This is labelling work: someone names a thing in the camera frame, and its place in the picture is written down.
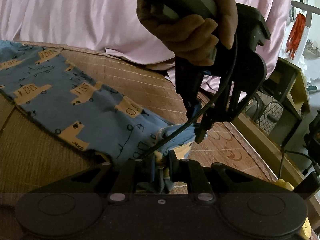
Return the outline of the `person's left hand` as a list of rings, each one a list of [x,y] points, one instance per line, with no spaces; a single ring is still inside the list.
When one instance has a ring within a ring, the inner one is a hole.
[[[218,42],[231,49],[238,25],[235,0],[214,0],[220,13],[218,22],[199,15],[189,15],[172,21],[162,15],[162,9],[137,0],[140,23],[178,57],[196,66],[210,66],[209,58]]]

